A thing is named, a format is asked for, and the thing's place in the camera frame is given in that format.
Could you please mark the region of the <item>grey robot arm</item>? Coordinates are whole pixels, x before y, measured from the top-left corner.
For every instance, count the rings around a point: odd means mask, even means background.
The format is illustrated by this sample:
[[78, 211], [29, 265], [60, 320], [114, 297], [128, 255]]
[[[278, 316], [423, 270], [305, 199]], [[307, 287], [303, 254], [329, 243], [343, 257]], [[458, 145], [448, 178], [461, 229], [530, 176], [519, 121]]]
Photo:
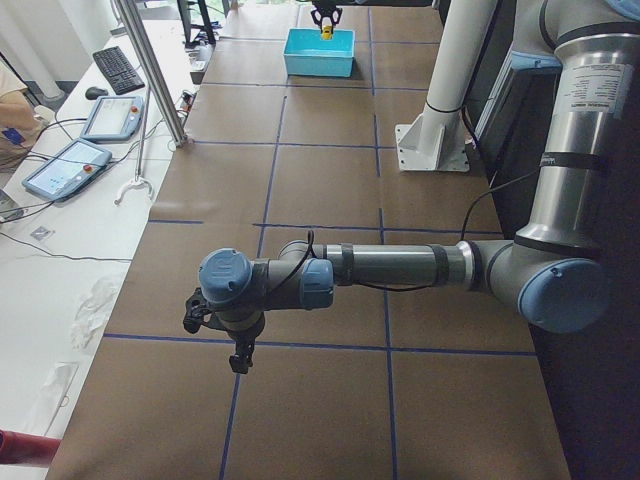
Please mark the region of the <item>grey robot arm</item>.
[[512, 239], [374, 246], [307, 238], [285, 245], [274, 259], [255, 260], [219, 249], [200, 265], [185, 329], [227, 333], [235, 344], [231, 369], [244, 374], [267, 312], [327, 308], [338, 286], [412, 292], [458, 285], [492, 295], [555, 334], [599, 320], [610, 286], [595, 230], [639, 71], [639, 5], [520, 2], [512, 61], [559, 73], [530, 218]]

